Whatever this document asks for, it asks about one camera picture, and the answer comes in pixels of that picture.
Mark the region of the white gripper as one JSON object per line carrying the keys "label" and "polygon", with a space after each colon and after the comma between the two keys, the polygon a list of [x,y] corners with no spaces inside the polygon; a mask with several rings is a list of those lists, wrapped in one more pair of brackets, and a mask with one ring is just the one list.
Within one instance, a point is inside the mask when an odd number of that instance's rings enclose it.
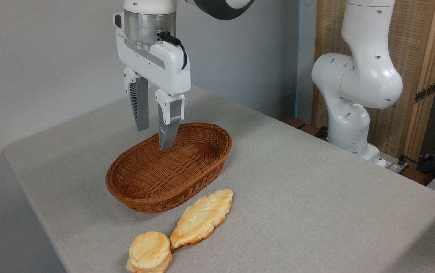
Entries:
{"label": "white gripper", "polygon": [[176,13],[116,13],[116,44],[124,69],[125,92],[129,95],[138,131],[149,128],[148,81],[159,89],[160,150],[172,147],[179,123],[184,119],[184,93],[191,88],[190,60],[179,45],[164,41],[161,34],[176,34]]}

